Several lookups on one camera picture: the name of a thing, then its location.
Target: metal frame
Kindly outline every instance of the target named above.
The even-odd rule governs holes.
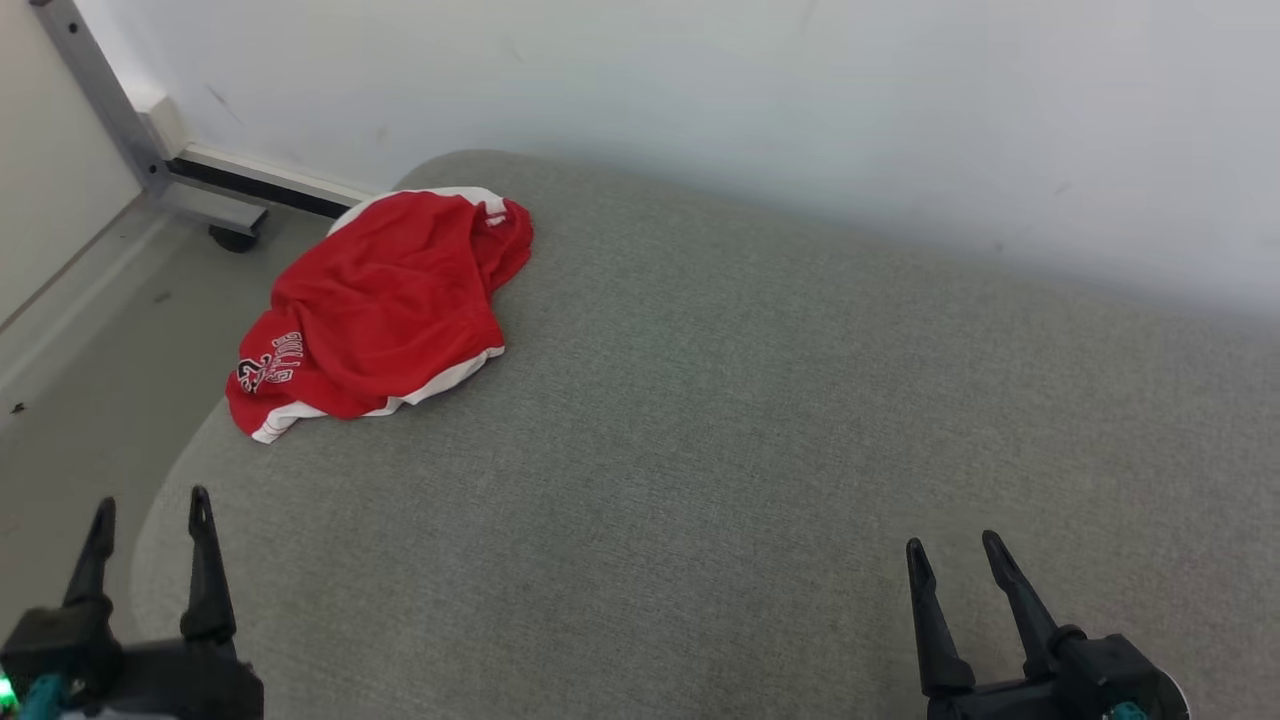
[[[257,237],[257,225],[266,217],[265,206],[218,195],[169,172],[76,0],[29,3],[147,196],[182,215]]]

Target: caster wheel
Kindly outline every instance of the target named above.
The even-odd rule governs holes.
[[[209,225],[209,237],[214,238],[218,247],[221,247],[228,252],[236,252],[237,255],[241,252],[248,252],[257,245],[257,229],[262,227],[262,220],[265,219],[266,213],[262,213],[262,217],[253,223],[253,234],[243,234],[227,228]]]

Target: white panel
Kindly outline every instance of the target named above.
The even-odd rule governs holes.
[[[120,63],[165,87],[193,141],[342,186],[383,190],[451,150],[529,151],[1280,310],[1274,1],[106,10]]]
[[[0,323],[141,188],[27,3],[0,3]]]

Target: red cloth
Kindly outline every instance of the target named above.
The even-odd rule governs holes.
[[[493,291],[529,260],[529,213],[483,188],[353,208],[275,281],[227,380],[236,424],[273,442],[297,419],[393,413],[504,350]]]

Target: gray floor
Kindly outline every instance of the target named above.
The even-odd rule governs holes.
[[[163,231],[157,241],[180,250],[0,434],[0,633],[24,609],[60,600],[93,509],[110,495],[118,503],[113,626],[122,639],[137,638],[129,559],[151,500],[221,397],[271,281],[330,223],[273,208],[261,243],[246,255],[183,220]]]

